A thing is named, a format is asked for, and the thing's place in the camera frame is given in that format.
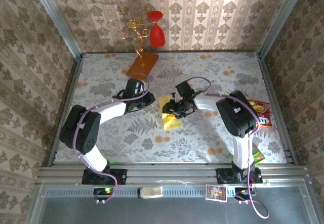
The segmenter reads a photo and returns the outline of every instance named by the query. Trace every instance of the snack bag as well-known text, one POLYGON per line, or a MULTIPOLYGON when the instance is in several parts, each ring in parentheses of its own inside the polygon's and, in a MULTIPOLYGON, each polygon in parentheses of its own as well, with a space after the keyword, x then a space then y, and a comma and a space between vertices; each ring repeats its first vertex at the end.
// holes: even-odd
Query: snack bag
POLYGON ((263 154, 260 151, 257 151, 255 154, 253 154, 253 158, 254 158, 255 164, 257 164, 265 159, 265 157, 263 156, 263 154))
POLYGON ((270 118, 270 104, 258 100, 249 100, 249 103, 257 112, 260 124, 263 126, 272 126, 270 118))

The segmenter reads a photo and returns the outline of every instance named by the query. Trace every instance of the yellow sponge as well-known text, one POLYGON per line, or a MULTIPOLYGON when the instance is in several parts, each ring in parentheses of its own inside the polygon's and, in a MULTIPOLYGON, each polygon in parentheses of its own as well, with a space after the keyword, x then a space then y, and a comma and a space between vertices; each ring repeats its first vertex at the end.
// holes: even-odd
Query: yellow sponge
MULTIPOLYGON (((168 103, 172 99, 172 96, 162 96, 158 99, 158 103, 160 105, 161 113, 163 106, 168 103)), ((176 119, 174 115, 172 114, 163 114, 162 113, 162 119, 163 119, 163 126, 164 129, 176 129, 183 127, 182 119, 176 119)))

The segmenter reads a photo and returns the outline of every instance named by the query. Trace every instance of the patterned wall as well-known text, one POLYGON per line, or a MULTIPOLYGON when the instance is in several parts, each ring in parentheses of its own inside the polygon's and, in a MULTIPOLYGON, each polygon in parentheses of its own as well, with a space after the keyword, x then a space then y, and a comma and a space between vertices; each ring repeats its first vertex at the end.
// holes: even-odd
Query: patterned wall
POLYGON ((82 52, 133 52, 108 29, 110 19, 142 18, 140 5, 160 10, 167 43, 160 50, 253 50, 260 47, 283 0, 55 0, 82 52), (118 7, 129 6, 121 13, 118 7))
POLYGON ((298 0, 266 56, 301 164, 324 209, 324 0, 298 0))
POLYGON ((0 0, 0 223, 23 223, 73 64, 39 0, 0 0))

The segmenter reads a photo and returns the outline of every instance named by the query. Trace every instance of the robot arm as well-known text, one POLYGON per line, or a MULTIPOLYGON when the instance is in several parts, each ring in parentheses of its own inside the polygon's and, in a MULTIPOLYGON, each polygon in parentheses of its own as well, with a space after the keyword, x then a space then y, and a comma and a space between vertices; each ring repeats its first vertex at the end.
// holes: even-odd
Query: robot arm
POLYGON ((204 91, 195 92, 187 81, 177 85, 176 89, 182 99, 178 102, 175 99, 170 100, 163 106, 163 113, 173 114, 175 118, 182 118, 198 109, 219 111, 226 129, 233 135, 234 142, 232 173, 229 176, 221 177, 219 183, 240 183, 246 180, 249 163, 251 171, 255 170, 253 156, 250 156, 249 159, 252 144, 249 144, 248 133, 256 129, 256 120, 250 111, 236 100, 245 103, 255 115, 257 113, 242 92, 235 90, 229 94, 230 98, 223 95, 207 94, 204 91))
MULTIPOLYGON (((131 99, 140 96, 144 92, 141 81, 129 79, 125 90, 121 90, 115 99, 131 99)), ((135 112, 145 108, 155 101, 154 95, 148 92, 140 99, 127 102, 116 102, 90 111, 83 120, 83 128, 78 131, 76 138, 76 149, 83 155, 87 164, 98 172, 109 172, 110 164, 102 156, 96 146, 99 126, 104 122, 127 113, 135 112)), ((72 142, 77 123, 87 109, 80 105, 72 107, 64 126, 60 132, 60 141, 72 149, 72 142)))

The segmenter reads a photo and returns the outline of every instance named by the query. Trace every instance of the glass panel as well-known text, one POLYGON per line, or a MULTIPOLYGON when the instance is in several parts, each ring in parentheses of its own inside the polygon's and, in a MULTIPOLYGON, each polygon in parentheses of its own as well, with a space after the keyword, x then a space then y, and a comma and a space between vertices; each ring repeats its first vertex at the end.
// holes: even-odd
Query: glass panel
POLYGON ((269 219, 259 218, 250 204, 240 205, 233 198, 227 203, 204 198, 113 198, 106 205, 97 205, 92 198, 46 198, 40 223, 310 223, 298 187, 260 188, 256 200, 267 206, 269 219))

